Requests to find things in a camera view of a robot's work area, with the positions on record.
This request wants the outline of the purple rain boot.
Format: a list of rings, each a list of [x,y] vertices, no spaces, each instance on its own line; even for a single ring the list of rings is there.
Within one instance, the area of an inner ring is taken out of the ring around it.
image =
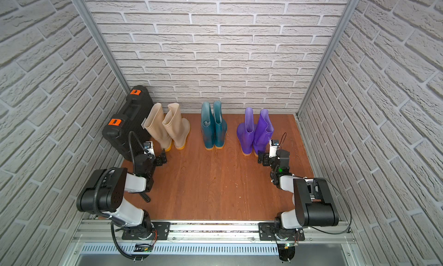
[[[256,125],[254,133],[253,149],[254,154],[258,156],[258,153],[264,153],[266,146],[272,138],[274,132],[271,119],[269,117],[268,109],[262,109],[260,111],[260,117]]]
[[[253,109],[246,108],[244,122],[240,123],[236,130],[237,138],[244,155],[250,155],[252,153],[254,133],[255,125]]]

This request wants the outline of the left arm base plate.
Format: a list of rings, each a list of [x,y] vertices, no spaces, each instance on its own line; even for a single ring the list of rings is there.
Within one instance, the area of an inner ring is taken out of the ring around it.
[[[166,240],[170,231],[170,222],[151,222],[123,229],[123,240]]]

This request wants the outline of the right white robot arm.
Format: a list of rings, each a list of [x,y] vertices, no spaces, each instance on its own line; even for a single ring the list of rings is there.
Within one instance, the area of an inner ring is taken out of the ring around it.
[[[258,225],[262,241],[299,241],[303,228],[332,227],[339,213],[325,178],[297,177],[290,172],[290,153],[283,149],[258,153],[258,163],[271,168],[270,177],[278,189],[293,194],[294,209],[279,213],[274,222]]]

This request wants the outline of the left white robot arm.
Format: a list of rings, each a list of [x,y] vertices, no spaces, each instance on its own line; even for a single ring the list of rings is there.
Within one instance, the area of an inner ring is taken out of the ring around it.
[[[151,221],[149,213],[128,202],[124,193],[138,194],[150,202],[153,174],[157,166],[167,163],[166,153],[141,154],[135,162],[134,173],[125,167],[95,170],[77,198],[77,209],[109,219],[116,231],[123,231],[123,240],[165,240],[170,223]]]

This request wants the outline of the beige rain boot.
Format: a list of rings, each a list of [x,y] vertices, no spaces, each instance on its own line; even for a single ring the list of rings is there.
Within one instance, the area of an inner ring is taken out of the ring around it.
[[[165,114],[162,105],[161,103],[156,103],[142,123],[142,126],[160,144],[162,149],[169,152],[172,148],[173,140],[163,126],[164,119]]]
[[[168,105],[168,112],[162,125],[173,139],[175,148],[184,149],[190,132],[190,122],[182,117],[179,103]]]

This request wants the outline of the teal rain boot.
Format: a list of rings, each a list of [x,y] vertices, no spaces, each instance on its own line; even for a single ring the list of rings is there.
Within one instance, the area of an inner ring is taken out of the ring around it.
[[[223,148],[227,133],[227,123],[222,114],[222,103],[215,101],[213,103],[213,115],[215,119],[215,147]]]
[[[215,120],[209,102],[204,102],[201,108],[201,133],[204,146],[212,150],[215,146]]]

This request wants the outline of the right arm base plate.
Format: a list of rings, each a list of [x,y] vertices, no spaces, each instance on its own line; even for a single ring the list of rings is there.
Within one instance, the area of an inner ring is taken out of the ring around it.
[[[271,222],[260,222],[258,224],[258,234],[261,241],[299,242],[305,240],[302,229],[276,228],[275,224]]]

